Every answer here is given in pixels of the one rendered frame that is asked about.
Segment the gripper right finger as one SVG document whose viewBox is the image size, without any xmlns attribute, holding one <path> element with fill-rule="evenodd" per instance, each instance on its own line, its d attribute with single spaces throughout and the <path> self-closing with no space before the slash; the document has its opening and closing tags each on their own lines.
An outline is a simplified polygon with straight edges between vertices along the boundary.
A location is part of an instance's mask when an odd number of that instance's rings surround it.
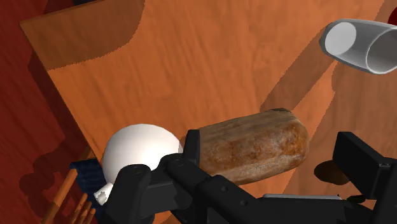
<svg viewBox="0 0 397 224">
<path fill-rule="evenodd" d="M 364 199 L 376 201 L 368 224 L 397 223 L 397 159 L 382 156 L 352 132 L 339 132 L 332 160 Z"/>
</svg>

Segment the brown bread loaf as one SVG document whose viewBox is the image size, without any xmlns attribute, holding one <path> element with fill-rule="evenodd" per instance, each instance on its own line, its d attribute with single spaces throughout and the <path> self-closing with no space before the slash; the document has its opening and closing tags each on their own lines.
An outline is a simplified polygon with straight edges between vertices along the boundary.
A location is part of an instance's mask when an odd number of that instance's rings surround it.
<svg viewBox="0 0 397 224">
<path fill-rule="evenodd" d="M 309 133 L 290 111 L 268 110 L 200 128 L 200 168 L 236 185 L 294 169 L 309 154 Z"/>
</svg>

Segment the dark brown round object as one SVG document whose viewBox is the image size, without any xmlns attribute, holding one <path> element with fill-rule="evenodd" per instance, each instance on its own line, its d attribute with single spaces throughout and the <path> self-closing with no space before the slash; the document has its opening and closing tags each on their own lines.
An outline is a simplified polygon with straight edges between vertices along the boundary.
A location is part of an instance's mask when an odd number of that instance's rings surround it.
<svg viewBox="0 0 397 224">
<path fill-rule="evenodd" d="M 349 182 L 348 177 L 337 167 L 334 161 L 327 160 L 318 164 L 314 175 L 321 181 L 334 185 L 344 185 Z"/>
</svg>

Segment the wooden chair with blue cushion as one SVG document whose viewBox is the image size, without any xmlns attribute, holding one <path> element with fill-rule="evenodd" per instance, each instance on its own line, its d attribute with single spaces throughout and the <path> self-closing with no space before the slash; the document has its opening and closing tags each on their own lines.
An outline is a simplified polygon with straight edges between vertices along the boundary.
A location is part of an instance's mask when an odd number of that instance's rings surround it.
<svg viewBox="0 0 397 224">
<path fill-rule="evenodd" d="M 93 217 L 99 218 L 103 208 L 95 201 L 94 193 L 106 183 L 102 167 L 94 157 L 92 149 L 88 146 L 80 155 L 79 160 L 69 166 L 64 182 L 50 204 L 41 224 L 53 224 L 65 197 L 74 182 L 77 182 L 83 196 L 77 203 L 68 224 L 91 224 Z"/>
</svg>

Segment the grey cup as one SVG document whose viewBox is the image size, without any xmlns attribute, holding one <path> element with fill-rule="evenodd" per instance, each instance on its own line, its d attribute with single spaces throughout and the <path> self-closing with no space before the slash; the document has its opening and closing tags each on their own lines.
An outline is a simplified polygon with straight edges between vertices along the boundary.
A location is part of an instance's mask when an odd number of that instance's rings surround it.
<svg viewBox="0 0 397 224">
<path fill-rule="evenodd" d="M 322 51 L 360 71 L 383 75 L 397 69 L 397 26 L 360 19 L 340 19 L 325 27 Z"/>
</svg>

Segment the red round object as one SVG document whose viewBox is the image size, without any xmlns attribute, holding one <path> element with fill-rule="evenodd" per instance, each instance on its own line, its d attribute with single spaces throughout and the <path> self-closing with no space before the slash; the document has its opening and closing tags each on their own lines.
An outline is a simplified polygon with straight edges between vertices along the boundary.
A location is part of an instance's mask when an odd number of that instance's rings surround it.
<svg viewBox="0 0 397 224">
<path fill-rule="evenodd" d="M 390 16 L 389 16 L 387 22 L 388 22 L 389 24 L 392 24 L 392 25 L 397 26 L 397 8 L 395 8 L 395 9 L 391 12 L 391 14 L 390 14 Z"/>
</svg>

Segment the wooden table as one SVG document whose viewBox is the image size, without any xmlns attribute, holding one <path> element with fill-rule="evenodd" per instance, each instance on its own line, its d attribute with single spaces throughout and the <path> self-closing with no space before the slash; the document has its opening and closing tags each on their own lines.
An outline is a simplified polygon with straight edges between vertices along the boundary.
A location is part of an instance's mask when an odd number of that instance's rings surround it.
<svg viewBox="0 0 397 224">
<path fill-rule="evenodd" d="M 340 130 L 397 157 L 397 71 L 374 76 L 326 56 L 340 18 L 385 22 L 397 0 L 99 0 L 20 26 L 97 157 L 111 135 L 153 123 L 181 137 L 261 109 L 307 127 L 299 168 L 246 185 L 264 193 L 356 193 L 318 180 Z"/>
</svg>

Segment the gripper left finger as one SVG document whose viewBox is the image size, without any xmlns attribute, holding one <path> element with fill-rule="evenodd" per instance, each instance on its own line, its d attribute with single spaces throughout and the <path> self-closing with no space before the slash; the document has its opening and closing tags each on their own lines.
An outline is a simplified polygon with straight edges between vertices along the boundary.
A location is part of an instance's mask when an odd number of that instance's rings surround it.
<svg viewBox="0 0 397 224">
<path fill-rule="evenodd" d="M 153 224 L 171 211 L 181 224 L 258 224 L 258 200 L 220 175 L 199 167 L 200 132 L 189 130 L 182 153 L 164 156 L 151 170 L 122 168 L 104 211 L 104 224 Z"/>
</svg>

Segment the white round object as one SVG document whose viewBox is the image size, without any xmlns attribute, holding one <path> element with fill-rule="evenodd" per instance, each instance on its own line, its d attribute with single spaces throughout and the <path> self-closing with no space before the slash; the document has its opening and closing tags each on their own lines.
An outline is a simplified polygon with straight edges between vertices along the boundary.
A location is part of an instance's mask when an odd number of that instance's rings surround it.
<svg viewBox="0 0 397 224">
<path fill-rule="evenodd" d="M 95 200 L 100 205 L 107 202 L 116 177 L 125 166 L 144 164 L 154 170 L 162 157 L 182 152 L 179 139 L 165 128 L 140 123 L 120 129 L 105 147 L 102 171 L 106 184 L 94 193 Z"/>
</svg>

